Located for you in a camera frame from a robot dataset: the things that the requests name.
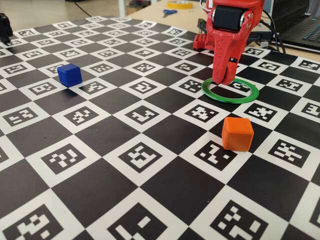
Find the black object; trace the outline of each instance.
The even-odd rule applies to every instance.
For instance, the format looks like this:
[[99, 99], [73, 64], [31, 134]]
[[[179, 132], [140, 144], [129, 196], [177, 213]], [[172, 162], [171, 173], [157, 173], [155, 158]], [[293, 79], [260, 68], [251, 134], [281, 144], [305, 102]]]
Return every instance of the black object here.
[[9, 37], [13, 36], [13, 32], [10, 26], [9, 18], [4, 14], [0, 13], [0, 41], [4, 44], [11, 42]]
[[239, 32], [240, 20], [244, 11], [244, 8], [217, 6], [212, 18], [213, 25], [217, 29]]

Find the checkerboard mat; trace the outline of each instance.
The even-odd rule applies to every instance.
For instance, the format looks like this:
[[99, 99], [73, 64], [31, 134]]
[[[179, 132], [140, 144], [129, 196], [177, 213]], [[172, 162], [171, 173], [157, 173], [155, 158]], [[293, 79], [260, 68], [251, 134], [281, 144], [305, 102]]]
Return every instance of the checkerboard mat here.
[[[237, 78], [260, 96], [227, 104], [201, 91], [214, 52], [194, 37], [94, 16], [0, 46], [0, 239], [320, 239], [320, 63], [247, 47]], [[251, 120], [248, 152], [223, 149], [228, 116]]]

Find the green ring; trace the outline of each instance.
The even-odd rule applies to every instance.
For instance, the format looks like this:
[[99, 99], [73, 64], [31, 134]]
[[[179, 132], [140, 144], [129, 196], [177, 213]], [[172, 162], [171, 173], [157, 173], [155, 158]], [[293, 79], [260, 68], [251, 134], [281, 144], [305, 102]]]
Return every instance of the green ring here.
[[242, 98], [229, 98], [229, 97], [219, 96], [219, 95], [213, 93], [209, 89], [210, 84], [213, 83], [212, 78], [205, 80], [201, 85], [201, 89], [204, 92], [204, 94], [207, 95], [209, 98], [212, 98], [212, 99], [220, 101], [220, 102], [229, 103], [229, 104], [245, 104], [245, 103], [251, 102], [251, 101], [257, 99], [257, 97], [259, 97], [259, 90], [255, 85], [253, 85], [247, 81], [238, 79], [238, 78], [234, 79], [234, 82], [243, 84], [243, 85], [247, 86], [248, 88], [250, 88], [251, 94], [249, 96], [242, 97]]

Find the orange cube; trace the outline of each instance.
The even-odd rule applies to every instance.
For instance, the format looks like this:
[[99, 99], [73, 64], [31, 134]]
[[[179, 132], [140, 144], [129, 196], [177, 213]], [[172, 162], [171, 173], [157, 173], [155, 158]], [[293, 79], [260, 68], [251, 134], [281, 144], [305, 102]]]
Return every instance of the orange cube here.
[[222, 128], [222, 142], [225, 150], [247, 152], [250, 149], [254, 129], [248, 118], [226, 117]]

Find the laptop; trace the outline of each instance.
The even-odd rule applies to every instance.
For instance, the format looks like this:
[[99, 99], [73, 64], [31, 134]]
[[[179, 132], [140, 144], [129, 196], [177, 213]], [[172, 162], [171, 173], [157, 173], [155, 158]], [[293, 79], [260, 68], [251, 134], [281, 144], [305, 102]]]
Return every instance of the laptop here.
[[320, 0], [265, 0], [286, 46], [320, 53]]

